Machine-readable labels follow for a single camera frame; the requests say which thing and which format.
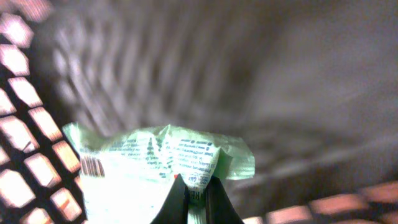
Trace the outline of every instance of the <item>green plastic wrapper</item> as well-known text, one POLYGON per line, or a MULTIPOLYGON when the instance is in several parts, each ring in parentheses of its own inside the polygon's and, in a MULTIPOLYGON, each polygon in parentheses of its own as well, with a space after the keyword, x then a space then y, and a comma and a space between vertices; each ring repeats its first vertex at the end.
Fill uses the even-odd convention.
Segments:
POLYGON ((172 125, 110 139, 76 123, 63 132, 80 155, 86 214, 94 223, 150 223, 177 174, 190 191, 188 222, 205 223, 203 192, 212 175, 254 175, 254 156, 241 138, 172 125))

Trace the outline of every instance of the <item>barcode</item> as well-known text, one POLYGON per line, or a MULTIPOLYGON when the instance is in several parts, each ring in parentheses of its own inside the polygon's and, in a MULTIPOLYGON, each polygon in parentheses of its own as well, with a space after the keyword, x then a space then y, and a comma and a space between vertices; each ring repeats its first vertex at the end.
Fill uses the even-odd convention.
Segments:
POLYGON ((92 177, 104 177, 104 168, 99 159, 93 157, 82 157, 81 158, 81 171, 84 175, 92 177))

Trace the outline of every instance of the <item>perforated basket wall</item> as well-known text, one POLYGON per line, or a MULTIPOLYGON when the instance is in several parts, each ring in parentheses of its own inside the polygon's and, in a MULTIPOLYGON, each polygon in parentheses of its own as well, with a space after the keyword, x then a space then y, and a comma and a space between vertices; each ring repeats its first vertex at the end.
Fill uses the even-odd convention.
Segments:
POLYGON ((44 0, 0 1, 0 223, 86 219, 78 155, 29 85, 33 30, 52 10, 44 0))

